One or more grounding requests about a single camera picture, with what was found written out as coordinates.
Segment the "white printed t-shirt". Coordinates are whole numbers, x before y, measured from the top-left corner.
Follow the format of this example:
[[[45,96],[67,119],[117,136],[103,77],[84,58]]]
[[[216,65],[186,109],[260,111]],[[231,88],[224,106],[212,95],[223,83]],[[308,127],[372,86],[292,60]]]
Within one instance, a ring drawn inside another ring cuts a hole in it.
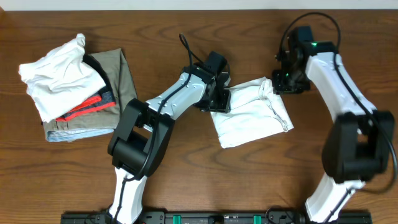
[[[266,77],[229,88],[231,111],[212,112],[223,149],[240,146],[294,128],[281,96]]]

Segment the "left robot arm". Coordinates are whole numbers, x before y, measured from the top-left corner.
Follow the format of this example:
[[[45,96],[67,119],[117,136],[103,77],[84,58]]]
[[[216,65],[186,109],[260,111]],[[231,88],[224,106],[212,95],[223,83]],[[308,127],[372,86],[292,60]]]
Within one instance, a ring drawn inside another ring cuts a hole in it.
[[[108,145],[117,185],[107,223],[134,223],[142,212],[147,178],[164,158],[176,120],[189,107],[229,113],[231,92],[228,61],[211,52],[203,63],[184,67],[179,79],[159,96],[145,102],[132,99]]]

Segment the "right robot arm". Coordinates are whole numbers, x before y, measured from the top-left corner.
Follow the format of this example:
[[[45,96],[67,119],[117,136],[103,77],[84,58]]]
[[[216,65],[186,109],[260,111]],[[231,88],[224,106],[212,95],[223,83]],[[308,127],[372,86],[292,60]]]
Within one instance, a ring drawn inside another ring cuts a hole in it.
[[[375,175],[387,168],[394,117],[368,101],[348,75],[337,47],[314,40],[309,26],[296,27],[282,38],[288,50],[276,58],[274,92],[300,94],[315,85],[333,120],[322,150],[325,171],[305,202],[301,223],[364,223],[367,215],[340,215],[341,209]]]

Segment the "olive folded trousers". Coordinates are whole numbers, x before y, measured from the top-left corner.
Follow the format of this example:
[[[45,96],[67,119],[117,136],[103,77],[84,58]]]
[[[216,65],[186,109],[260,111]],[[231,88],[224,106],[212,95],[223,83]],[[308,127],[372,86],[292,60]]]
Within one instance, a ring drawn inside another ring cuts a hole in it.
[[[127,61],[121,49],[91,54],[106,72],[116,105],[93,113],[78,116],[71,121],[52,120],[44,123],[47,131],[62,131],[73,129],[115,129],[127,103],[137,97],[134,82]]]

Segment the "dark red-trimmed folded garment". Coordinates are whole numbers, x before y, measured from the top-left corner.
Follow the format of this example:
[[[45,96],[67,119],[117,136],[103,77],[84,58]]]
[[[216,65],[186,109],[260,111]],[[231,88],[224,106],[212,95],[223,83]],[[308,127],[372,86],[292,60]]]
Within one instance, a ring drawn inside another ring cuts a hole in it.
[[[93,113],[116,105],[116,99],[114,97],[109,78],[106,72],[102,69],[100,63],[94,57],[87,54],[83,56],[83,62],[98,72],[106,85],[80,105],[74,107],[64,115],[61,115],[61,117],[58,117],[56,121],[71,121],[78,116]]]

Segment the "light blue folded garment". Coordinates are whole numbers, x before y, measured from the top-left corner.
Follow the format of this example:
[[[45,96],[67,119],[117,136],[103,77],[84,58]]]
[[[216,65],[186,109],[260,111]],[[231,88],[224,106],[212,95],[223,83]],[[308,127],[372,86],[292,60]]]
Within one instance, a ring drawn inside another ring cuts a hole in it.
[[[91,138],[104,134],[112,133],[114,129],[73,129],[62,131],[47,131],[46,140],[48,142],[72,142],[79,139]]]

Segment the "white folded shirt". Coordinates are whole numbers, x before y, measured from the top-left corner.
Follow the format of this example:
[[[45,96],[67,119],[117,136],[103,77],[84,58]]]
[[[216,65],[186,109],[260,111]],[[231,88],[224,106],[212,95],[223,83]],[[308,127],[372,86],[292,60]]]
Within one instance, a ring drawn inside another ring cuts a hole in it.
[[[85,36],[69,42],[36,62],[19,65],[21,80],[43,122],[49,122],[80,105],[106,86],[100,74],[83,61]]]

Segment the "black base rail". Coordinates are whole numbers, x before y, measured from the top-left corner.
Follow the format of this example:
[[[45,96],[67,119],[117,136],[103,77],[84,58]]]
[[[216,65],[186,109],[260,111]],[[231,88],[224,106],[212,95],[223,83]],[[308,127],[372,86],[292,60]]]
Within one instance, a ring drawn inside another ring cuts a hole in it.
[[[64,213],[61,224],[111,223],[106,212]],[[168,213],[143,212],[134,224],[305,224],[310,220],[304,214],[276,209],[265,213]]]

